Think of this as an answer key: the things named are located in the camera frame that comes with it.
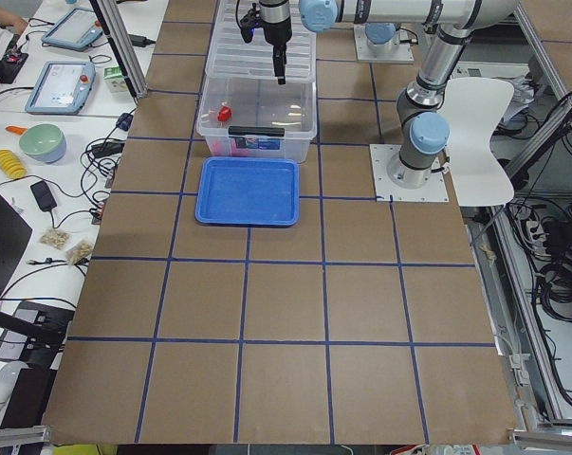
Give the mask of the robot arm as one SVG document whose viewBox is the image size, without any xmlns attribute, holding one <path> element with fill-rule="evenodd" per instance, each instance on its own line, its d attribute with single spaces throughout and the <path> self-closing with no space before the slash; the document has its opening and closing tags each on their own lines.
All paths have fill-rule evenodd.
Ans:
<svg viewBox="0 0 572 455">
<path fill-rule="evenodd" d="M 417 23 L 436 27 L 429 51 L 416 79 L 397 101 L 404 143 L 395 164 L 414 173 L 429 170 L 436 151 L 411 138 L 418 117 L 434 112 L 443 100 L 445 87 L 472 33 L 509 16 L 516 1 L 300 1 L 304 27 L 324 32 L 336 23 Z"/>
<path fill-rule="evenodd" d="M 366 23 L 364 33 L 366 42 L 373 47 L 398 46 L 401 38 L 401 23 Z"/>
</svg>

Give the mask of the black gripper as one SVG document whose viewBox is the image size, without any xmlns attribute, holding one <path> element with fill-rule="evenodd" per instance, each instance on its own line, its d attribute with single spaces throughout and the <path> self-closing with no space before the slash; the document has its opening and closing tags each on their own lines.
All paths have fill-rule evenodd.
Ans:
<svg viewBox="0 0 572 455">
<path fill-rule="evenodd" d="M 286 44 L 292 36 L 288 0 L 261 0 L 260 20 L 266 41 L 273 46 L 272 61 L 275 78 L 286 83 Z"/>
</svg>

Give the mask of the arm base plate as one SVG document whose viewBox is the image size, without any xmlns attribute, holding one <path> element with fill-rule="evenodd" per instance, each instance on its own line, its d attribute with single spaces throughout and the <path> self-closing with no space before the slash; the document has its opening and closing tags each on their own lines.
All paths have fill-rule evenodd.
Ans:
<svg viewBox="0 0 572 455">
<path fill-rule="evenodd" d="M 378 202 L 449 202 L 444 173 L 437 158 L 429 169 L 416 171 L 400 161 L 400 145 L 371 144 L 369 148 Z"/>
<path fill-rule="evenodd" d="M 393 23 L 354 26 L 357 60 L 363 63 L 412 64 L 415 36 Z"/>
</svg>

